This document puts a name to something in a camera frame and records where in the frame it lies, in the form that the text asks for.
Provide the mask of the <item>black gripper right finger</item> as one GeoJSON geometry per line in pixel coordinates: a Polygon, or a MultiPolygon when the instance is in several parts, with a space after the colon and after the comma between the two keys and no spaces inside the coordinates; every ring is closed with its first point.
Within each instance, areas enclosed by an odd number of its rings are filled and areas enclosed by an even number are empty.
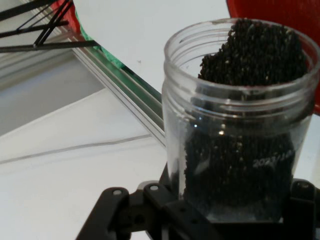
{"type": "Polygon", "coordinates": [[[320,189],[295,178],[283,214],[286,240],[315,240],[320,228],[320,189]]]}

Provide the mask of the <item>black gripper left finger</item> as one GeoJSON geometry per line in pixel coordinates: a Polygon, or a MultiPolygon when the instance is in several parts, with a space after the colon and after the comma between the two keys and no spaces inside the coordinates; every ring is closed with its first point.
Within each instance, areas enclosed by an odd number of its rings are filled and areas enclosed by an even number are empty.
{"type": "Polygon", "coordinates": [[[144,182],[130,194],[105,189],[77,235],[78,240],[129,240],[145,231],[152,240],[222,240],[224,237],[195,208],[169,188],[168,169],[159,181],[144,182]]]}

